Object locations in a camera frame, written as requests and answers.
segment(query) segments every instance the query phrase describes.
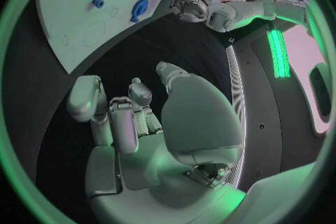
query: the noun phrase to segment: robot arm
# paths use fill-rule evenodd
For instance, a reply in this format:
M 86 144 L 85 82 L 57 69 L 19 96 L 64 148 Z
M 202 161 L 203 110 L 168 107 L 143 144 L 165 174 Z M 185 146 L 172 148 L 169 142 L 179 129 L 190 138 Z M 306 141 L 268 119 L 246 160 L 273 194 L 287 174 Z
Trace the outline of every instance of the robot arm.
M 274 0 L 255 0 L 251 2 L 229 1 L 212 3 L 206 6 L 201 0 L 171 0 L 174 13 L 187 22 L 205 22 L 217 32 L 227 32 L 248 25 L 255 18 L 274 20 L 280 18 L 295 24 L 304 25 L 308 33 L 306 8 Z

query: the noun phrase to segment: green led light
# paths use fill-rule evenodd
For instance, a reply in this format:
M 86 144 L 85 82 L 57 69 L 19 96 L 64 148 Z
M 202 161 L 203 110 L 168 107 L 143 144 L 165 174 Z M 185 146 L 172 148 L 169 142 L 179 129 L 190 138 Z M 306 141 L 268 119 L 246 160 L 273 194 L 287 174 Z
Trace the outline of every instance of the green led light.
M 267 31 L 267 37 L 273 59 L 275 78 L 290 77 L 290 63 L 282 33 L 279 30 Z

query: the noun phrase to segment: green light strip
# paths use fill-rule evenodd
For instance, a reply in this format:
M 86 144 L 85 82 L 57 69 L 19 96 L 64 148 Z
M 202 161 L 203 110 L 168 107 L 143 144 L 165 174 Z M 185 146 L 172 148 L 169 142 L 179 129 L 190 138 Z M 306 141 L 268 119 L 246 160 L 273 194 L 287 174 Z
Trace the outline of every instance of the green light strip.
M 279 30 L 267 31 L 267 37 L 273 59 L 275 78 L 290 77 L 290 64 L 282 33 Z

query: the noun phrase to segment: blue object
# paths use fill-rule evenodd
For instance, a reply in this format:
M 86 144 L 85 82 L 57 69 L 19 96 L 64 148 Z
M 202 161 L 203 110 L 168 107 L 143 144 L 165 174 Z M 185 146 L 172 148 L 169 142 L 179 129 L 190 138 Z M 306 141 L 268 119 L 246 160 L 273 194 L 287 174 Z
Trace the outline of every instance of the blue object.
M 148 0 L 139 0 L 132 9 L 131 22 L 137 23 L 139 21 L 138 16 L 145 14 L 148 10 Z
M 95 7 L 97 8 L 102 8 L 104 5 L 104 1 L 103 0 L 93 0 L 92 3 L 95 5 Z

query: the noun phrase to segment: black floor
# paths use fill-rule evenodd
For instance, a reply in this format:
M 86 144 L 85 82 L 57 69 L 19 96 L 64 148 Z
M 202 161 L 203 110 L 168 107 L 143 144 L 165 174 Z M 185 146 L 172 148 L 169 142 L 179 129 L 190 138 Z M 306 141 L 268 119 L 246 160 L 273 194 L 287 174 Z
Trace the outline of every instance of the black floor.
M 98 60 L 86 74 L 101 77 L 109 99 L 126 96 L 133 77 L 153 91 L 151 107 L 161 118 L 167 94 L 155 73 L 159 61 L 198 74 L 231 101 L 226 52 L 202 24 L 185 24 L 164 17 L 123 40 Z M 50 122 L 38 159 L 36 183 L 43 194 L 78 223 L 95 223 L 84 189 L 85 168 L 94 146 L 88 123 L 75 122 L 66 112 L 66 99 Z

